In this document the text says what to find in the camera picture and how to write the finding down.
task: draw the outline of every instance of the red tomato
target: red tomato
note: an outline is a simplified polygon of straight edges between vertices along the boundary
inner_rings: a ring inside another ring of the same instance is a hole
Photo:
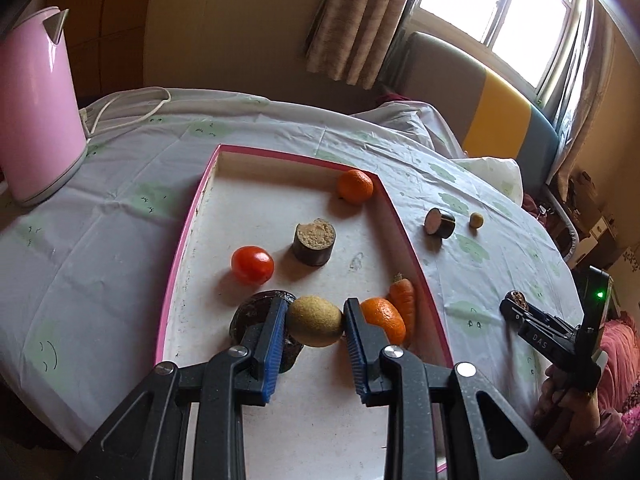
[[[231,256],[231,271],[243,283],[262,285],[273,276],[273,258],[255,245],[240,247]]]

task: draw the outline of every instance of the kettle spout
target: kettle spout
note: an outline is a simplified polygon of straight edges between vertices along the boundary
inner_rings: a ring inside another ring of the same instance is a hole
[[[44,30],[47,31],[49,39],[54,43],[60,43],[62,37],[62,28],[65,26],[66,17],[69,14],[69,9],[61,10],[59,13],[50,16],[46,20],[43,20]]]

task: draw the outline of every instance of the kiwi fruit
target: kiwi fruit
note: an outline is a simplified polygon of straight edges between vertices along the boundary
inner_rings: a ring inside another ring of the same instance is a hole
[[[287,331],[307,346],[329,346],[342,335],[342,311],[319,296],[302,296],[289,305]]]

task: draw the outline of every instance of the patterned curtain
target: patterned curtain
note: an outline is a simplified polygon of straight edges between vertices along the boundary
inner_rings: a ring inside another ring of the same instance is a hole
[[[585,0],[571,65],[554,126],[560,137],[549,179],[558,176],[560,198],[567,199],[569,177],[609,86],[613,61],[613,21],[597,0]]]
[[[306,68],[370,89],[407,0],[325,0]]]

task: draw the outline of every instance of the carrot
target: carrot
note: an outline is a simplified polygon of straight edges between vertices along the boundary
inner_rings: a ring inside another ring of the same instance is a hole
[[[389,286],[391,303],[400,313],[406,327],[405,343],[409,345],[415,328],[415,291],[412,283],[396,274],[394,282]]]

